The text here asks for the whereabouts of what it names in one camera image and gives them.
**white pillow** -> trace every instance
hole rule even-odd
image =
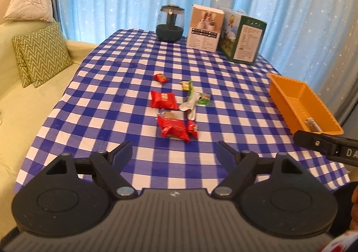
[[[53,22],[51,0],[10,0],[4,19]]]

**cardboard box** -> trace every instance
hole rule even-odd
[[[222,10],[194,4],[187,47],[216,51],[223,20],[224,12]]]
[[[253,65],[264,37],[266,22],[243,12],[221,9],[225,17],[219,40],[220,49],[229,61]]]

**plastic tray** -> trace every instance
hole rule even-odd
[[[312,117],[328,135],[342,135],[343,129],[337,120],[309,88],[299,80],[269,73],[270,97],[279,109],[292,134],[298,130],[310,132],[305,120]]]

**sofa armrest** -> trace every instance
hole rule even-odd
[[[86,43],[86,42],[79,42],[74,40],[65,40],[65,44],[69,53],[69,56],[71,56],[71,59],[76,64],[81,64],[83,59],[86,58],[86,56],[92,52],[94,48],[96,48],[97,44],[92,43]]]

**blue and white tablecloth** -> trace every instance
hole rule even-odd
[[[263,157],[288,152],[330,189],[347,183],[342,164],[293,144],[269,97],[269,72],[277,73],[261,57],[254,66],[234,64],[219,53],[187,49],[185,39],[172,44],[156,40],[153,32],[119,30],[82,62],[27,153],[15,192],[62,152],[88,157],[124,140],[132,142],[134,152],[122,175],[138,190],[204,187],[211,192],[226,176],[214,154],[219,140]],[[153,80],[157,73],[170,81],[161,85]],[[196,109],[199,139],[162,138],[158,110],[149,107],[150,90],[174,92],[182,103],[187,92],[180,82],[189,79],[197,92],[212,95],[210,107]]]

